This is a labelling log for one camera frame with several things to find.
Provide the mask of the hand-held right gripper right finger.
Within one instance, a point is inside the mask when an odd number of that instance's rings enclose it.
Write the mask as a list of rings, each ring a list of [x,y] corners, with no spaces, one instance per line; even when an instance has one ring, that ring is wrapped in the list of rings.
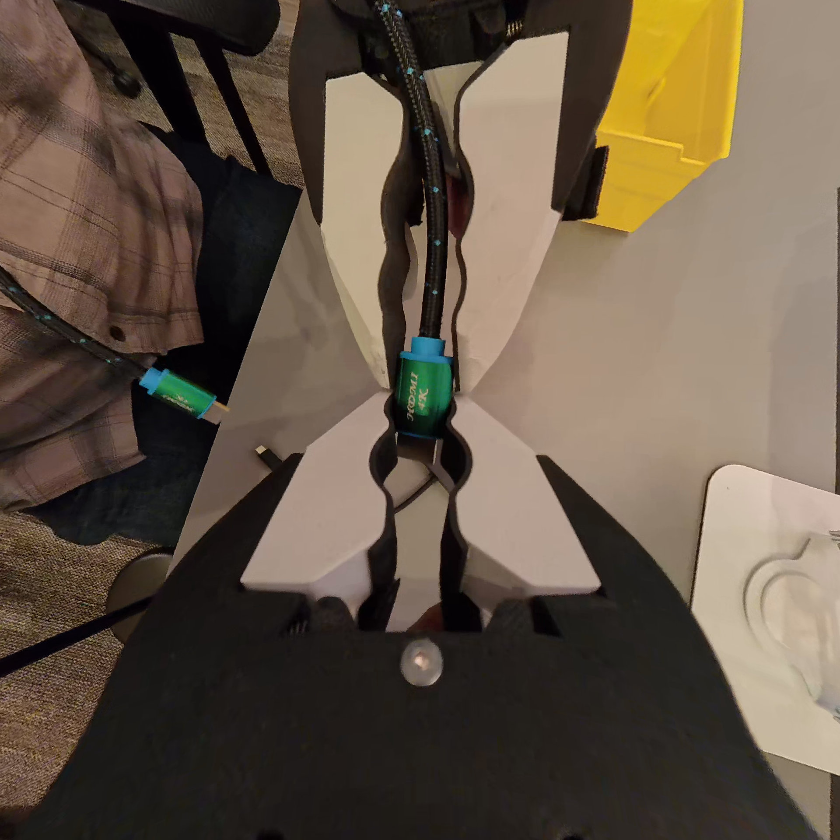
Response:
[[[601,580],[535,452],[469,396],[451,426],[465,444],[465,477],[451,497],[465,543],[457,587],[472,600],[596,592]]]

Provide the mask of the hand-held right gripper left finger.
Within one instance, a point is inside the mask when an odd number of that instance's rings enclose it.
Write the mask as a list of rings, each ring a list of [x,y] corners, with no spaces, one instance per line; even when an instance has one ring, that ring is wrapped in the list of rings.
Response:
[[[241,576],[250,590],[367,598],[369,550],[385,530],[386,494],[371,471],[390,428],[379,391],[303,453]]]

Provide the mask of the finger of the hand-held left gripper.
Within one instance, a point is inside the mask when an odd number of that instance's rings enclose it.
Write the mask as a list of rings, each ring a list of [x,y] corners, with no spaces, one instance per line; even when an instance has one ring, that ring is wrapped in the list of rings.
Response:
[[[560,222],[552,194],[569,39],[514,42],[458,95],[457,149],[472,198],[459,241],[465,294],[455,316],[464,393],[509,342]]]
[[[411,265],[401,205],[404,109],[395,93],[363,72],[328,80],[325,100],[325,254],[365,362],[381,388],[393,388]]]

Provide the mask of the black office chair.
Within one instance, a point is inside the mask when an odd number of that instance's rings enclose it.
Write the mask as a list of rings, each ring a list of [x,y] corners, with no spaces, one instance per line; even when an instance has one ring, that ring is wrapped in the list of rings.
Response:
[[[202,118],[172,42],[190,39],[216,84],[257,173],[272,176],[226,53],[253,57],[280,25],[278,1],[80,1],[108,16],[173,130],[208,145]]]

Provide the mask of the yellow plastic bin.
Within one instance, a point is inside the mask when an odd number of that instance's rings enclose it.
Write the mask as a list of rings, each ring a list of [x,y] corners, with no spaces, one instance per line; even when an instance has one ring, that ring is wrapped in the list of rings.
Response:
[[[597,130],[608,158],[589,224],[638,230],[728,157],[743,1],[635,1],[624,57]]]

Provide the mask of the white laptop stand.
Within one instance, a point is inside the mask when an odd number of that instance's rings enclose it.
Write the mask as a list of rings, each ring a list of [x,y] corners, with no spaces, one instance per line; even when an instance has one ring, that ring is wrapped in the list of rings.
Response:
[[[839,496],[744,465],[707,484],[691,611],[761,750],[839,773]]]

